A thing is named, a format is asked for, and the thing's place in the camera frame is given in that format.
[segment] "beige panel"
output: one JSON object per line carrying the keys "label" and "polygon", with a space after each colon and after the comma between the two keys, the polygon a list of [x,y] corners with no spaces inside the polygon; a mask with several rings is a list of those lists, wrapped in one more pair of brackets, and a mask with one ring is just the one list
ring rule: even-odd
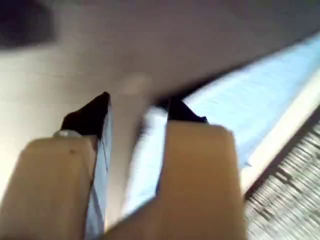
{"label": "beige panel", "polygon": [[166,133],[158,195],[105,239],[246,239],[232,134],[179,121]]}
{"label": "beige panel", "polygon": [[82,239],[95,144],[90,137],[56,137],[28,144],[1,204],[0,238]]}

